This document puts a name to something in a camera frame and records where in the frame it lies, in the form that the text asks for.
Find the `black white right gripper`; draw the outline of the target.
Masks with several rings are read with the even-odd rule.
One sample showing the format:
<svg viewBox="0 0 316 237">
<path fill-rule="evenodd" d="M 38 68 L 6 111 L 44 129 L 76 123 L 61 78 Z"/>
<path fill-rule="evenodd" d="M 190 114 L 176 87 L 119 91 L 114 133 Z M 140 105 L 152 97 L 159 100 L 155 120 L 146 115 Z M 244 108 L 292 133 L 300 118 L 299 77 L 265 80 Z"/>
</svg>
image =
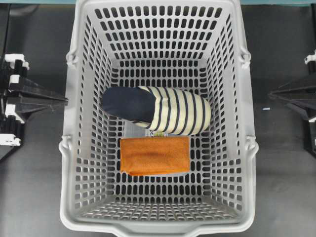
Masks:
<svg viewBox="0 0 316 237">
<path fill-rule="evenodd" d="M 286 106 L 309 121 L 311 153 L 316 152 L 316 52 L 305 58 L 308 79 L 291 81 L 269 92 L 269 97 L 291 101 Z"/>
</svg>

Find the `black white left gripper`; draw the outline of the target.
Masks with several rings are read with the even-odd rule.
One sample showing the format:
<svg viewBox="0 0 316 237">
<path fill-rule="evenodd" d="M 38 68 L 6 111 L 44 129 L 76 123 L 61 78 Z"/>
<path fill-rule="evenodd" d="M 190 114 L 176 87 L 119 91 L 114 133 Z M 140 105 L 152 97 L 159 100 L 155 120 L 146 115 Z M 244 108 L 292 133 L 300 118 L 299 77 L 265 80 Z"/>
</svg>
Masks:
<svg viewBox="0 0 316 237">
<path fill-rule="evenodd" d="M 63 95 L 26 78 L 24 54 L 5 54 L 0 69 L 0 144 L 20 146 L 25 122 L 34 114 L 55 112 L 68 104 Z M 32 97 L 18 97 L 21 93 Z"/>
</svg>

